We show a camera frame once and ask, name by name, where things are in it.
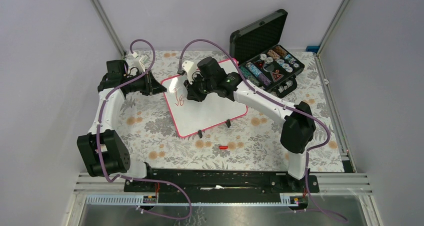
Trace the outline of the pink framed whiteboard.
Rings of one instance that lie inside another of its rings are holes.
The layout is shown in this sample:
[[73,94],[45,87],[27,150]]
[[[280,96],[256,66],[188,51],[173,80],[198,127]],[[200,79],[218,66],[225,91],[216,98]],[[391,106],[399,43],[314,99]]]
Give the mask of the pink framed whiteboard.
[[161,81],[167,89],[163,95],[177,135],[181,138],[242,117],[248,112],[246,105],[219,97],[216,93],[208,94],[202,102],[188,100],[184,82],[199,75],[199,72],[200,69],[190,69],[189,75],[175,75]]

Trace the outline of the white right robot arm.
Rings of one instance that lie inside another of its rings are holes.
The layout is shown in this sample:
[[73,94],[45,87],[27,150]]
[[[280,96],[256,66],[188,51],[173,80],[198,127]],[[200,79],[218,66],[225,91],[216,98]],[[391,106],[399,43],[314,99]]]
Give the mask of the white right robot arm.
[[288,188],[299,192],[306,186],[306,150],[316,130],[307,103],[286,102],[246,80],[239,68],[226,72],[212,57],[198,63],[181,60],[179,67],[187,75],[184,85],[188,100],[202,102],[208,94],[216,94],[262,112],[279,124],[282,127],[280,143],[289,152]]

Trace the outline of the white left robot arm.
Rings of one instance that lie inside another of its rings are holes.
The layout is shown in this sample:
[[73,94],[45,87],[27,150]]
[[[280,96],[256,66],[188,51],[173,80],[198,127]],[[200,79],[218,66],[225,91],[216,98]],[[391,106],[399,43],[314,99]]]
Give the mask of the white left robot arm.
[[112,176],[130,170],[130,153],[117,132],[119,113],[127,94],[151,96],[166,92],[143,62],[130,67],[125,60],[106,63],[107,73],[97,91],[99,105],[89,131],[77,138],[77,147],[91,177]]

